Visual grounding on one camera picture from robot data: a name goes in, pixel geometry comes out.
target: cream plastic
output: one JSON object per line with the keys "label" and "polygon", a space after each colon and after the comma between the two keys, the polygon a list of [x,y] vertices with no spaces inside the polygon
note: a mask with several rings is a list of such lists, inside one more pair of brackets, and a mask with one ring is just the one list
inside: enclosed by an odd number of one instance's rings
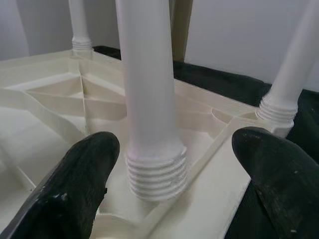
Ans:
{"label": "cream plastic", "polygon": [[318,22],[319,1],[309,0],[278,75],[256,111],[273,125],[275,135],[286,137],[294,126],[299,95],[318,57]]}
{"label": "cream plastic", "polygon": [[122,63],[72,51],[0,62],[0,230],[67,149],[87,134],[113,132],[121,152],[92,239],[223,238],[249,183],[231,148],[241,127],[269,128],[254,107],[175,81],[178,134],[189,185],[178,197],[145,202],[130,191]]}
{"label": "cream plastic", "polygon": [[175,125],[168,1],[116,4],[130,119],[130,188],[146,201],[171,199],[185,189],[187,169],[186,147]]}
{"label": "cream plastic", "polygon": [[91,52],[92,42],[88,34],[84,0],[69,0],[72,22],[72,46],[75,54]]}

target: white plastic table leg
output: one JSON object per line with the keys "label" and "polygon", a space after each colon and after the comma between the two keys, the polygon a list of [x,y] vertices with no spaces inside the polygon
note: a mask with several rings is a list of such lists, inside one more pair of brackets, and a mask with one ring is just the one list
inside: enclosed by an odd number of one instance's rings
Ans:
{"label": "white plastic table leg", "polygon": [[131,190],[160,201],[186,186],[186,148],[175,125],[168,0],[117,0],[130,141]]}
{"label": "white plastic table leg", "polygon": [[73,30],[73,51],[91,51],[92,42],[87,29],[84,0],[69,0],[69,6]]}
{"label": "white plastic table leg", "polygon": [[310,0],[279,73],[262,99],[257,116],[270,120],[274,134],[286,137],[294,126],[298,98],[319,50],[319,1]]}

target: cream plastic tabletop underside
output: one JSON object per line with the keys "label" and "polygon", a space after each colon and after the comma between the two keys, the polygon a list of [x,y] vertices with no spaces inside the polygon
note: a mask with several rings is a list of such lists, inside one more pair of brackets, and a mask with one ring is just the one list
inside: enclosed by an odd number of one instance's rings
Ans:
{"label": "cream plastic tabletop underside", "polygon": [[175,91],[189,187],[179,198],[148,203],[126,180],[121,61],[65,51],[0,62],[0,231],[72,144],[103,130],[118,137],[121,152],[91,238],[223,238],[250,180],[231,135],[268,126],[254,107],[181,81]]}

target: white wall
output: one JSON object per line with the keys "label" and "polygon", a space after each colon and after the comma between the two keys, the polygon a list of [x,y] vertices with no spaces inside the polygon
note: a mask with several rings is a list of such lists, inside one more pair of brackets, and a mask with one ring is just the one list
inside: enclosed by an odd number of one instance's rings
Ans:
{"label": "white wall", "polygon": [[[271,83],[306,4],[306,0],[194,0],[185,61]],[[319,62],[306,88],[319,91]]]}
{"label": "white wall", "polygon": [[16,2],[0,0],[0,60],[28,55],[28,45]]}
{"label": "white wall", "polygon": [[[115,0],[85,1],[93,46],[119,48]],[[68,0],[0,0],[0,60],[71,49]]]}

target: white cylinder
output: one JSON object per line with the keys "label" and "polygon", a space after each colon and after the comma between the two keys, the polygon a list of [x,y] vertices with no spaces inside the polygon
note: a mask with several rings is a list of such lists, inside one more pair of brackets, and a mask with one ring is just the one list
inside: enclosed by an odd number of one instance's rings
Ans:
{"label": "white cylinder", "polygon": [[175,125],[168,0],[116,0],[130,140],[131,190],[166,200],[186,186],[186,148]]}
{"label": "white cylinder", "polygon": [[91,51],[92,42],[89,38],[84,0],[69,0],[71,23],[73,30],[72,45],[74,51]]}
{"label": "white cylinder", "polygon": [[319,50],[319,0],[309,0],[288,47],[286,57],[257,116],[270,120],[274,134],[286,137],[294,126],[298,98],[316,61]]}

